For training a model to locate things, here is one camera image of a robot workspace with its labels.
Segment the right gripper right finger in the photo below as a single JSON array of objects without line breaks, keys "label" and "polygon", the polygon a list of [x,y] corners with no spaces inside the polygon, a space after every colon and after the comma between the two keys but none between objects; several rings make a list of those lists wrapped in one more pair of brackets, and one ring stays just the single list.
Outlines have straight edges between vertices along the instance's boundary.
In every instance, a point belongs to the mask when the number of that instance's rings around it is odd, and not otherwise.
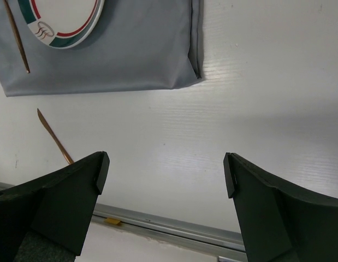
[{"label": "right gripper right finger", "polygon": [[273,175],[236,153],[224,174],[248,261],[338,261],[338,199]]}]

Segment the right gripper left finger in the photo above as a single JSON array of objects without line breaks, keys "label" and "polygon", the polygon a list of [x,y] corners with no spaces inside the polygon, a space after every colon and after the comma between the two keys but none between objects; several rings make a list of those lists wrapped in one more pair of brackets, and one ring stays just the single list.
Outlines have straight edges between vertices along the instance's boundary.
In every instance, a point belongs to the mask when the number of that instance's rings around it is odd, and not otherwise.
[{"label": "right gripper left finger", "polygon": [[95,152],[0,191],[0,261],[75,261],[81,254],[110,160]]}]

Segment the white plate green red rim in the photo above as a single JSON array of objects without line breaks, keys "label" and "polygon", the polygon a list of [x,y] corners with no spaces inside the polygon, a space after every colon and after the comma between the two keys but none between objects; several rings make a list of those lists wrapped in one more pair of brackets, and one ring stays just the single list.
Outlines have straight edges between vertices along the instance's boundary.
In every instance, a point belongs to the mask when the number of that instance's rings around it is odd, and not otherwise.
[{"label": "white plate green red rim", "polygon": [[20,0],[28,28],[43,44],[70,49],[83,42],[95,28],[104,0]]}]

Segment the grey cloth placemat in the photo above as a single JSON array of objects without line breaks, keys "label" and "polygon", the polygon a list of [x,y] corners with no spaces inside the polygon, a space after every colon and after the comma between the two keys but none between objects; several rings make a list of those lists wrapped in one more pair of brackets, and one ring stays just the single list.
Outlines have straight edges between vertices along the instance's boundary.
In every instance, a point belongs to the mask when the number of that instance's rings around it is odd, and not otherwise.
[{"label": "grey cloth placemat", "polygon": [[27,61],[0,1],[0,83],[8,97],[188,87],[203,77],[203,1],[105,1],[78,45],[43,44],[30,1],[10,1]]}]

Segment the copper fork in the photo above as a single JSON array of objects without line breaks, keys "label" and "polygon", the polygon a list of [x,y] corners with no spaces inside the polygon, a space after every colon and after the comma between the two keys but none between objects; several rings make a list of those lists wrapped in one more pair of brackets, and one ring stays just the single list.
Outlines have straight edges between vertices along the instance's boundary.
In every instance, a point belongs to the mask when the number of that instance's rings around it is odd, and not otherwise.
[{"label": "copper fork", "polygon": [[17,28],[16,22],[15,22],[15,19],[14,19],[13,13],[11,11],[11,8],[10,8],[7,0],[3,0],[3,3],[4,3],[4,7],[5,7],[5,10],[6,10],[6,13],[8,15],[9,23],[11,25],[11,28],[12,28],[12,31],[13,31],[13,35],[14,35],[14,38],[15,38],[15,41],[16,41],[19,53],[21,55],[23,64],[25,66],[25,70],[26,70],[27,74],[29,74],[30,73],[30,68],[29,68],[29,65],[28,65],[28,61],[27,61],[27,57],[26,57],[26,54],[25,54],[25,50],[23,48],[22,40],[21,40],[21,37],[20,37],[20,34],[19,34],[19,30]]}]

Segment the front aluminium rail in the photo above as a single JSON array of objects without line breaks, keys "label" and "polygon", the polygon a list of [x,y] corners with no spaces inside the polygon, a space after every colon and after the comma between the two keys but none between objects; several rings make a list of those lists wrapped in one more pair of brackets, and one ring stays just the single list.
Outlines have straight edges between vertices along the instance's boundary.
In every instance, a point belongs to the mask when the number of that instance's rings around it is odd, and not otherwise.
[{"label": "front aluminium rail", "polygon": [[96,204],[91,221],[114,227],[107,218],[118,219],[125,231],[215,255],[218,261],[247,261],[240,233]]}]

